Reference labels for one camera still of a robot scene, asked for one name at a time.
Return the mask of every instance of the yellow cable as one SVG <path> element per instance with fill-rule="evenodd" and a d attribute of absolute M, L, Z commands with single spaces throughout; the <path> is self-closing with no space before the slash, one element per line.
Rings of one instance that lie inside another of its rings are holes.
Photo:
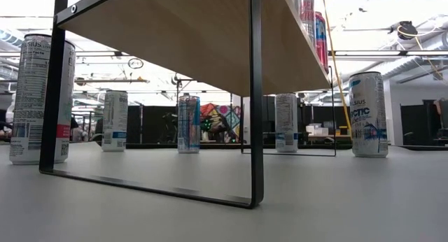
<path fill-rule="evenodd" d="M 331 30 L 330 30 L 330 21 L 328 20 L 328 15 L 327 15 L 327 5 L 325 3 L 325 0 L 323 0 L 323 9 L 325 11 L 325 19 L 327 22 L 327 28 L 328 28 L 328 37 L 330 38 L 330 47 L 331 47 L 331 56 L 333 57 L 333 64 L 335 65 L 335 73 L 336 73 L 336 79 L 337 79 L 337 86 L 339 87 L 340 90 L 340 94 L 341 94 L 341 100 L 342 100 L 342 105 L 344 106 L 344 113 L 345 113 L 345 120 L 347 122 L 347 127 L 349 128 L 349 135 L 351 138 L 351 124 L 350 124 L 350 118 L 349 118 L 349 113 L 347 111 L 347 104 L 345 103 L 345 98 L 344 98 L 344 93 L 342 91 L 342 84 L 341 84 L 341 80 L 339 78 L 339 74 L 337 72 L 337 67 L 336 67 L 336 59 L 335 59 L 335 51 L 333 50 L 333 40 L 331 39 Z"/>
<path fill-rule="evenodd" d="M 412 36 L 415 38 L 415 41 L 417 42 L 417 44 L 420 47 L 420 50 L 424 50 L 423 46 L 421 46 L 420 40 L 419 40 L 419 35 L 414 35 L 414 34 L 408 34 L 408 33 L 404 33 L 401 32 L 400 28 L 402 26 L 398 26 L 397 31 L 400 32 L 401 34 L 405 35 L 405 36 Z M 442 81 L 445 83 L 445 85 L 448 85 L 448 82 L 443 78 L 443 75 L 437 70 L 437 68 L 435 68 L 434 64 L 432 63 L 432 61 L 430 59 L 428 59 L 429 64 L 431 65 L 431 67 L 433 68 L 433 70 L 436 72 L 436 74 L 439 75 L 439 77 L 442 79 Z"/>

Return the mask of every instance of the ceiling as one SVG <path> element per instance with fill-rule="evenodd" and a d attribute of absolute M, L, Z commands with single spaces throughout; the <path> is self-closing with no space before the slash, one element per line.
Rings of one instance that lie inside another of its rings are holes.
<path fill-rule="evenodd" d="M 69 4 L 78 0 L 69 0 Z M 315 10 L 324 12 L 323 0 L 314 0 Z M 416 47 L 416 41 L 398 39 L 396 31 L 390 33 L 390 27 L 399 21 L 411 20 L 420 34 L 422 41 L 437 36 L 448 28 L 448 0 L 326 0 L 330 19 L 330 29 L 335 50 L 402 50 Z M 53 0 L 1 0 L 0 29 L 23 39 L 28 33 L 51 34 L 53 20 Z M 98 44 L 71 32 L 66 33 L 67 39 L 81 51 L 114 50 Z M 20 49 L 0 41 L 0 51 L 17 52 Z M 129 100 L 145 105 L 172 105 L 176 101 L 176 86 L 172 83 L 174 72 L 144 62 L 140 69 L 133 69 L 128 62 L 132 57 L 78 57 L 76 77 L 94 80 L 143 79 L 147 83 L 88 83 L 76 85 L 76 97 L 101 101 L 104 90 L 118 89 L 129 92 Z M 7 60 L 18 62 L 18 58 Z M 333 59 L 329 62 L 334 69 Z M 383 61 L 394 59 L 344 60 L 337 58 L 337 70 L 343 80 L 351 74 L 365 71 Z M 422 69 L 412 70 L 393 77 L 402 80 L 406 76 L 418 74 Z M 179 78 L 188 78 L 178 74 Z M 440 85 L 431 77 L 420 78 L 406 82 L 415 85 Z M 219 92 L 215 87 L 204 83 L 183 82 L 184 92 L 200 94 L 202 101 L 217 104 L 229 104 L 230 95 Z"/>

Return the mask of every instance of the celsius logo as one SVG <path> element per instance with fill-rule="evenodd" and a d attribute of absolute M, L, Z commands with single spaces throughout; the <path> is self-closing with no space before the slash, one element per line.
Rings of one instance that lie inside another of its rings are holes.
<path fill-rule="evenodd" d="M 364 104 L 365 104 L 365 99 L 350 101 L 350 106 L 359 106 L 359 105 L 364 105 Z"/>
<path fill-rule="evenodd" d="M 370 109 L 369 108 L 360 108 L 360 109 L 353 110 L 350 113 L 350 116 L 353 118 L 353 117 L 368 115 L 369 113 L 370 113 Z"/>
<path fill-rule="evenodd" d="M 358 85 L 359 83 L 361 83 L 361 80 L 351 81 L 350 87 L 354 87 L 355 85 Z"/>

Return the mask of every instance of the white can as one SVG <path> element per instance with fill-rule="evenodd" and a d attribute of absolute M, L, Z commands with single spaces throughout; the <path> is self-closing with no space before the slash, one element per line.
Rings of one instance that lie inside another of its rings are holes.
<path fill-rule="evenodd" d="M 106 92 L 103 115 L 103 151 L 124 151 L 127 131 L 127 93 Z"/>
<path fill-rule="evenodd" d="M 383 79 L 379 72 L 350 77 L 350 116 L 353 154 L 386 157 L 388 154 Z"/>
<path fill-rule="evenodd" d="M 297 97 L 293 93 L 275 96 L 275 148 L 277 152 L 298 150 Z"/>
<path fill-rule="evenodd" d="M 41 154 L 51 36 L 28 34 L 20 51 L 15 98 L 13 136 L 9 160 L 13 164 L 38 164 Z M 62 65 L 55 163 L 69 155 L 72 94 L 75 76 L 75 47 L 65 42 Z"/>

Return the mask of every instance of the blue can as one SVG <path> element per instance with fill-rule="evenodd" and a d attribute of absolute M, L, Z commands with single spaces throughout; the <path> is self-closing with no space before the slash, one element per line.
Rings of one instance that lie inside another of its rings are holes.
<path fill-rule="evenodd" d="M 178 102 L 177 150 L 179 153 L 198 153 L 201 140 L 199 97 L 182 96 Z"/>

